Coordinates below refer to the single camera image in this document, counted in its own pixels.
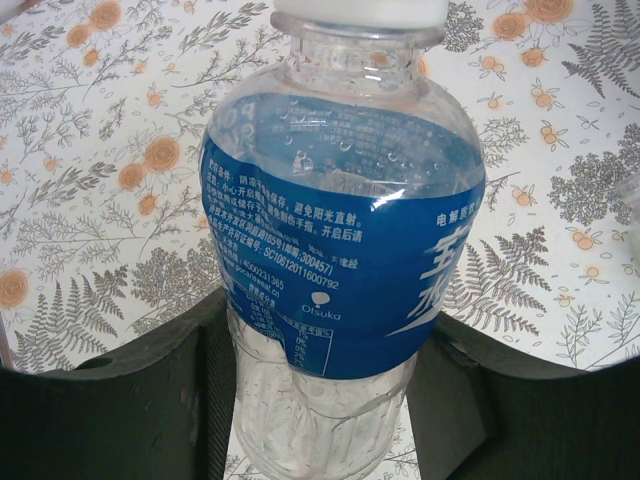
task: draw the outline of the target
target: white bottle cap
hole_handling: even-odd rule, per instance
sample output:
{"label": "white bottle cap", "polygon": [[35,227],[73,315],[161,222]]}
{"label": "white bottle cap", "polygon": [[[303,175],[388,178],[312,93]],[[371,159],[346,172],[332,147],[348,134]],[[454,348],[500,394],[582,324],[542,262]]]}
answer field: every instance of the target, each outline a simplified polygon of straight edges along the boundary
{"label": "white bottle cap", "polygon": [[275,0],[276,10],[316,22],[416,30],[442,27],[449,0]]}

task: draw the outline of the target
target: black holder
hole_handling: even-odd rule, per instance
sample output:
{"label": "black holder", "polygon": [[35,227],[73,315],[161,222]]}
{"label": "black holder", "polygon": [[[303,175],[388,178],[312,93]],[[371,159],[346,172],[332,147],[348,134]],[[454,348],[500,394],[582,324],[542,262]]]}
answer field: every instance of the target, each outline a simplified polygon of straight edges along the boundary
{"label": "black holder", "polygon": [[[234,393],[218,290],[76,370],[0,368],[0,479],[220,480]],[[425,480],[640,478],[640,358],[583,372],[440,314],[407,395]]]}

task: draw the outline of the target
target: bottle neck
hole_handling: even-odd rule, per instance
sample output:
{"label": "bottle neck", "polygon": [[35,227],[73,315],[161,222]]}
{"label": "bottle neck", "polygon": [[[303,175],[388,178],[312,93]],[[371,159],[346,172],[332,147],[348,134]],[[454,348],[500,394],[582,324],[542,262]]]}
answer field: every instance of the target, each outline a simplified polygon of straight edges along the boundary
{"label": "bottle neck", "polygon": [[364,30],[275,13],[273,25],[291,35],[284,81],[323,94],[395,97],[419,88],[420,55],[442,40],[439,28]]}

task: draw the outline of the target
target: bottle label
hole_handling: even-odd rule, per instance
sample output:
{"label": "bottle label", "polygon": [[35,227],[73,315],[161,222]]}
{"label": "bottle label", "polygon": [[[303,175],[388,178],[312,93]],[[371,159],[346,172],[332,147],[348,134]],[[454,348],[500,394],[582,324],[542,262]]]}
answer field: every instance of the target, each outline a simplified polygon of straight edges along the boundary
{"label": "bottle label", "polygon": [[[291,101],[284,95],[272,98],[289,106],[315,101],[313,108],[296,108],[306,108],[326,125],[340,123],[340,117],[353,108],[299,97]],[[264,105],[265,99],[257,100],[257,96],[241,100],[236,113],[230,114],[235,118],[222,119],[219,128],[223,135],[241,136],[244,140],[236,138],[235,143],[243,145],[245,153],[229,155],[208,134],[204,139],[203,204],[229,301],[245,322],[281,342],[289,362],[304,372],[352,379],[387,371],[417,352],[429,336],[480,207],[484,180],[455,195],[399,198],[401,190],[398,194],[376,183],[363,184],[357,172],[350,173],[347,163],[355,151],[345,150],[340,138],[348,137],[354,150],[360,142],[362,151],[371,144],[382,155],[394,119],[424,123],[416,129],[420,142],[425,129],[440,136],[446,130],[414,117],[368,109],[366,117],[351,119],[348,126],[342,121],[341,127],[328,127],[340,130],[338,137],[311,130],[304,138],[290,119],[262,118],[255,105]],[[265,110],[280,112],[283,118],[288,114],[283,108],[289,107],[271,105]],[[388,127],[376,126],[386,133],[366,135],[371,142],[361,141],[366,130],[358,127],[371,118]],[[479,155],[456,139],[461,149]],[[407,141],[415,139],[404,138],[401,143]],[[313,155],[301,154],[309,145]],[[261,168],[266,160],[246,153],[251,151],[266,152],[272,163]],[[336,158],[336,151],[344,155]],[[243,161],[244,156],[250,156],[251,163]],[[331,177],[337,182],[333,190],[339,185],[342,191],[351,189],[359,195],[325,191],[271,174],[279,168],[289,178],[296,169],[327,172],[328,163],[331,173],[319,176],[319,181]],[[389,172],[382,175],[390,178]]]}

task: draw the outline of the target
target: floral tablecloth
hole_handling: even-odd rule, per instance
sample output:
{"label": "floral tablecloth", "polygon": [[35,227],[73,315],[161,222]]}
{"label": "floral tablecloth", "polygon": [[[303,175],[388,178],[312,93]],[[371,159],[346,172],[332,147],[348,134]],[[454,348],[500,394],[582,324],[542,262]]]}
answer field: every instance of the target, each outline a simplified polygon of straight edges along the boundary
{"label": "floral tablecloth", "polygon": [[[0,313],[16,368],[70,368],[220,284],[198,144],[225,92],[286,55],[270,8],[49,0],[0,26]],[[578,368],[637,355],[640,271],[613,187],[640,164],[640,7],[455,1],[447,28],[421,71],[467,108],[488,167],[447,311]],[[235,440],[227,476],[260,478]],[[373,477],[407,476],[405,411]]]}

